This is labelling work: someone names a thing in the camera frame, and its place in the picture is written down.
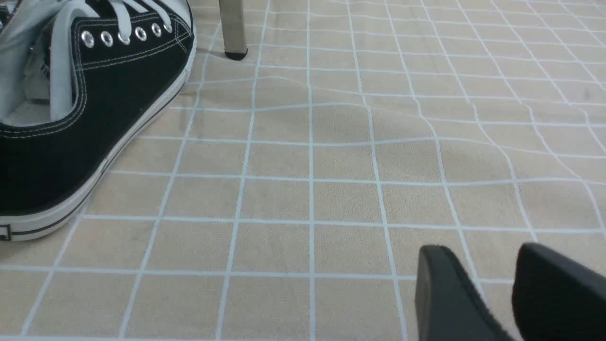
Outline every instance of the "beige mat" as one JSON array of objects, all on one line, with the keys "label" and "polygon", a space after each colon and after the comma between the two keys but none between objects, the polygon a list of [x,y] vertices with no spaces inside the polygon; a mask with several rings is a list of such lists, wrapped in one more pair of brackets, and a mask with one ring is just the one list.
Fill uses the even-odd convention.
[{"label": "beige mat", "polygon": [[510,330],[521,243],[606,274],[606,2],[244,2],[246,60],[194,0],[173,107],[0,245],[0,340],[416,340],[426,243]]}]

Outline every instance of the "black shoe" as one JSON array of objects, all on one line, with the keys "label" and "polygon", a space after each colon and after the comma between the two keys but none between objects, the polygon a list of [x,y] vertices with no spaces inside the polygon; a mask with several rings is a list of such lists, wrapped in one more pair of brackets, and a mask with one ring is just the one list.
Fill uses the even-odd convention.
[{"label": "black shoe", "polygon": [[0,31],[0,240],[61,227],[187,82],[187,0],[20,1]]},{"label": "black shoe", "polygon": [[419,341],[513,341],[445,246],[419,250],[415,307]]}]

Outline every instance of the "rubber foot cap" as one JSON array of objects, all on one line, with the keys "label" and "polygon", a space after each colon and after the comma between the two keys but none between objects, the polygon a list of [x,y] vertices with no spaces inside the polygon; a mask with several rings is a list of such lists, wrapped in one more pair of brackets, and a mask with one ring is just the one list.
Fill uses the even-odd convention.
[{"label": "rubber foot cap", "polygon": [[246,57],[246,55],[248,54],[248,49],[246,49],[246,52],[244,53],[238,53],[238,52],[225,52],[225,55],[227,56],[227,58],[231,59],[231,60],[235,60],[235,61],[241,61],[242,59],[244,59],[244,57]]}]

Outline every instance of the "white rubber sole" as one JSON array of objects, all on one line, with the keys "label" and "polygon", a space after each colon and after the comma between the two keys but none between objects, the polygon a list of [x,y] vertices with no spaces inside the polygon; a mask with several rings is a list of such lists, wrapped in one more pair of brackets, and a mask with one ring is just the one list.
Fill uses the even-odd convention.
[{"label": "white rubber sole", "polygon": [[31,215],[0,217],[0,240],[31,240],[45,236],[65,225],[72,216],[76,215],[90,198],[105,173],[124,147],[140,132],[158,118],[160,111],[166,107],[181,91],[191,74],[191,67],[196,57],[196,26],[192,23],[194,32],[193,48],[187,64],[174,83],[160,98],[140,117],[133,127],[116,143],[111,152],[103,159],[97,171],[71,197],[57,206],[43,212]]}]

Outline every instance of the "black sneaker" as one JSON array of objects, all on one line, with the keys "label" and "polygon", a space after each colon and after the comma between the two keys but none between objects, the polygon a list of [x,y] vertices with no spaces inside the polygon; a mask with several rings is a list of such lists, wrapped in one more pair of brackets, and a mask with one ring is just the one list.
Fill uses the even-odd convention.
[{"label": "black sneaker", "polygon": [[0,31],[0,240],[67,222],[187,82],[187,0],[19,1]]}]

